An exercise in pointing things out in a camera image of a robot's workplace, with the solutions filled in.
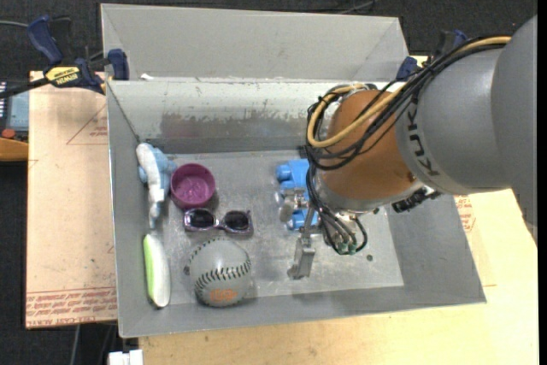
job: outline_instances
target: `baseball stitching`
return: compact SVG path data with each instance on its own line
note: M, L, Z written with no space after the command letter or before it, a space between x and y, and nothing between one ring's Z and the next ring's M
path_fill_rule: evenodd
M194 252L191 255L190 263L194 259L194 257L201 251L201 249L207 244L210 244L212 242L215 242L216 240L225 240L225 239L217 239L213 238L208 240L207 242L204 242L203 244L199 245ZM197 279L194 287L196 290L196 294L203 300L203 289L213 281L226 281L231 280L235 278L241 278L243 275L246 275L250 271L250 260L247 259L245 263L242 265L239 265L237 267L229 267L229 268L221 268L221 269L212 269L206 273L203 273L199 276Z

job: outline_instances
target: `gray metal tray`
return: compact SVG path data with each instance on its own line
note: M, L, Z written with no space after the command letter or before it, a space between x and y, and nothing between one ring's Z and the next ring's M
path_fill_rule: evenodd
M485 300L454 200L449 196L424 203L410 213L396 214L386 208L377 215L364 215L368 247L355 256L336 255L316 236L312 274L289 280L286 270L292 263L297 235L278 217L275 166L298 158L306 105L317 96L318 89L324 91L331 85L301 82L283 88L271 82L228 85L211 80L205 84L200 81L198 91L195 82L177 81L146 84L143 93L140 82L109 84L121 336L310 321ZM249 87L254 87L253 93L242 97ZM277 98L272 94L274 87L284 90ZM215 96L220 90L222 96ZM270 100L264 104L266 95ZM232 106L236 101L230 97L243 102L244 109ZM280 114L284 105L285 112ZM261 130L257 131L259 108ZM205 109L216 116L198 116ZM167 126L170 137L161 132L161 127ZM251 211L256 232L238 242L250 253L254 284L241 304L213 309L197 303L183 268L191 248L210 236L185 233L182 212L168 202L156 232L168 253L172 300L164 309L150 305L142 250L142 238L149 232L147 190L138 178L134 152L141 141L162 147L178 164L199 162L210 168L218 183L220 215L223 209ZM184 150L194 151L180 153Z

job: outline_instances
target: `purple cup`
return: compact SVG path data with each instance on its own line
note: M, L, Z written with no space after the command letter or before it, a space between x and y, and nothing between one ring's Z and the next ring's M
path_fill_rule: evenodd
M215 190L215 177L201 164L183 164L171 175L171 199L181 209L205 206Z

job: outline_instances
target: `baseball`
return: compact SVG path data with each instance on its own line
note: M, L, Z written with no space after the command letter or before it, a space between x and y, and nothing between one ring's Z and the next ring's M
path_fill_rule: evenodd
M226 307L239 303L251 283L247 251L226 238L212 238L191 254L189 274L201 303Z

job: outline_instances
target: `sunglasses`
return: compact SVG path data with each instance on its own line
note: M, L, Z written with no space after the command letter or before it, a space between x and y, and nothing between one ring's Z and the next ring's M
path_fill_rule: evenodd
M185 212L186 231L203 232L213 229L234 234L252 234L253 223L250 219L250 212L230 210L222 219L217 219L207 209L190 209Z

